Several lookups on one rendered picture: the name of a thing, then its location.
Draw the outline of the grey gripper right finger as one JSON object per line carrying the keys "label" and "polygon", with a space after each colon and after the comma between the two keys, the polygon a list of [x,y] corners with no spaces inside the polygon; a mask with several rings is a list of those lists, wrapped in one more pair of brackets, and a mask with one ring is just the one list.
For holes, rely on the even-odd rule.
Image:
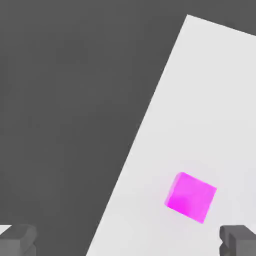
{"label": "grey gripper right finger", "polygon": [[256,256],[256,234],[245,225],[222,225],[219,256]]}

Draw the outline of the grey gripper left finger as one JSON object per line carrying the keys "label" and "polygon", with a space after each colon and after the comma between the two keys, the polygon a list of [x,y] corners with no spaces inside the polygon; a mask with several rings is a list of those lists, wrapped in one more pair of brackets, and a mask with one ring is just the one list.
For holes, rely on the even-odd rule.
{"label": "grey gripper left finger", "polygon": [[33,225],[12,225],[0,235],[0,256],[37,256],[37,235]]}

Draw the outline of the small magenta cube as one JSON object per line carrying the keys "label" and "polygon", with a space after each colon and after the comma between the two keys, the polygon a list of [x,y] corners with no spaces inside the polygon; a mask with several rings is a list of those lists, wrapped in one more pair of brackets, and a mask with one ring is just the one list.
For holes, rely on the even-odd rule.
{"label": "small magenta cube", "polygon": [[202,224],[216,191],[216,187],[180,172],[174,178],[164,205]]}

